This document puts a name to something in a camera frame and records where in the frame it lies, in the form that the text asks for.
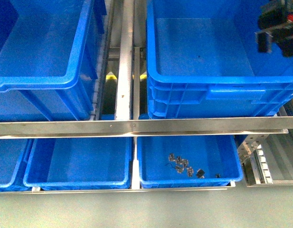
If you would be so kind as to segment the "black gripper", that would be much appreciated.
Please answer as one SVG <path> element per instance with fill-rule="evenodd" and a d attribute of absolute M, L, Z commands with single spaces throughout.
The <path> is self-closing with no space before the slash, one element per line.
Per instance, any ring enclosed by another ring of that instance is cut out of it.
<path fill-rule="evenodd" d="M 271 0 L 261 7 L 256 32 L 259 53 L 271 53 L 275 43 L 283 57 L 293 57 L 293 0 Z"/>

